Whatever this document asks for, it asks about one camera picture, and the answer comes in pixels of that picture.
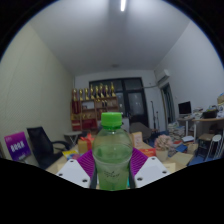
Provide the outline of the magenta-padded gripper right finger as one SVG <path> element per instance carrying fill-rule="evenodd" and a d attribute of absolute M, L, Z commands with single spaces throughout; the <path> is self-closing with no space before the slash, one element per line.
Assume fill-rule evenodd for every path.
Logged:
<path fill-rule="evenodd" d="M 141 188 L 168 175 L 170 172 L 155 156 L 147 157 L 140 150 L 133 149 L 129 171 L 131 189 Z"/>

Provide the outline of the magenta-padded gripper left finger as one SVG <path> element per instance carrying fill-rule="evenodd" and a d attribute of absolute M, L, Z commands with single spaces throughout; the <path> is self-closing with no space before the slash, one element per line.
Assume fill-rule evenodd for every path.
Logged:
<path fill-rule="evenodd" d="M 56 175 L 83 188 L 95 189 L 97 173 L 92 151 L 77 160 L 69 159 Z"/>

